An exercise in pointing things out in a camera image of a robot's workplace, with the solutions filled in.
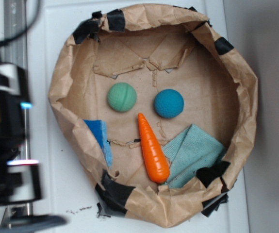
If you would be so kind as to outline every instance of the dish cloth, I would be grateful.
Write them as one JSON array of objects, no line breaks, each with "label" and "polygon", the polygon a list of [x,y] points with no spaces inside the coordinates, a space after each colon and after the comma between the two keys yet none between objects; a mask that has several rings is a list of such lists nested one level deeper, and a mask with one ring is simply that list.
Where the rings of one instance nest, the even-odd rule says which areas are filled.
[{"label": "dish cloth", "polygon": [[198,169],[213,166],[226,153],[220,142],[194,124],[163,146],[162,150],[172,162],[166,181],[170,188],[182,188]]}]

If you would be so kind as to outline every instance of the green ball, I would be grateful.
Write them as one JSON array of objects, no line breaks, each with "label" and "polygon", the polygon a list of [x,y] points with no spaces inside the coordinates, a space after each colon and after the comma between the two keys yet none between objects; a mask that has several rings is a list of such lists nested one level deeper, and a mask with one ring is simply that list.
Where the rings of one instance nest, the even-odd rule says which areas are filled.
[{"label": "green ball", "polygon": [[122,113],[130,110],[135,105],[136,99],[135,89],[127,83],[113,85],[107,97],[110,107]]}]

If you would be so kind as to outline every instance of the orange carrot toy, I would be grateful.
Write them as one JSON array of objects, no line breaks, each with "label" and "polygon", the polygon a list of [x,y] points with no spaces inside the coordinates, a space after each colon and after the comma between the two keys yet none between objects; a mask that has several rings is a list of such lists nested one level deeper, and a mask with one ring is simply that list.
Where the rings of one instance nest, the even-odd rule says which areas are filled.
[{"label": "orange carrot toy", "polygon": [[142,113],[138,114],[141,148],[150,179],[164,183],[169,177],[169,166],[152,128]]}]

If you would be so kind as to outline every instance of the black cable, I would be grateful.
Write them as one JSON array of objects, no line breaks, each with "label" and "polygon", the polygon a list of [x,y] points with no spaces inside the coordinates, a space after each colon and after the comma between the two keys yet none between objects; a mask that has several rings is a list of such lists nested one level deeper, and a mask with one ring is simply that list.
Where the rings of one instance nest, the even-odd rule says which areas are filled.
[{"label": "black cable", "polygon": [[33,17],[33,20],[31,21],[31,23],[25,27],[25,29],[23,29],[22,31],[20,31],[19,33],[17,33],[16,35],[14,35],[11,38],[6,38],[4,40],[0,41],[0,48],[7,46],[9,43],[11,43],[14,40],[19,39],[21,36],[23,36],[24,34],[27,33],[27,31],[32,27],[32,25],[36,22],[38,16],[39,16],[39,12],[40,12],[40,8],[41,8],[41,0],[37,0],[37,7],[36,7],[36,13],[35,16]]}]

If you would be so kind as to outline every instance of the brown paper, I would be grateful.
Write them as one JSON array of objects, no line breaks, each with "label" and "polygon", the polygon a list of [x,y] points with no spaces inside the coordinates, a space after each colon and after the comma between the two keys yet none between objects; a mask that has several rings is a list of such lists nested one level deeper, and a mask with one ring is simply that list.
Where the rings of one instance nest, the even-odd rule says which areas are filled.
[{"label": "brown paper", "polygon": [[[52,78],[49,100],[59,126],[78,155],[92,184],[102,188],[106,170],[114,181],[135,189],[127,199],[126,217],[172,227],[203,210],[202,203],[231,189],[254,145],[258,81],[236,49],[219,55],[221,36],[205,23],[208,18],[188,9],[140,4],[121,9],[125,32],[109,30],[101,18],[100,42],[87,38],[66,41]],[[175,68],[167,73],[164,69]],[[111,77],[119,75],[116,80]],[[126,82],[137,93],[135,106],[114,111],[107,93]],[[175,118],[159,117],[155,96],[164,89],[179,91],[185,102]],[[193,178],[181,189],[158,186],[147,175],[137,114],[142,112],[162,145],[191,124],[220,141],[230,162],[222,178],[207,188]],[[113,164],[108,169],[102,151],[83,119],[107,123]]]}]

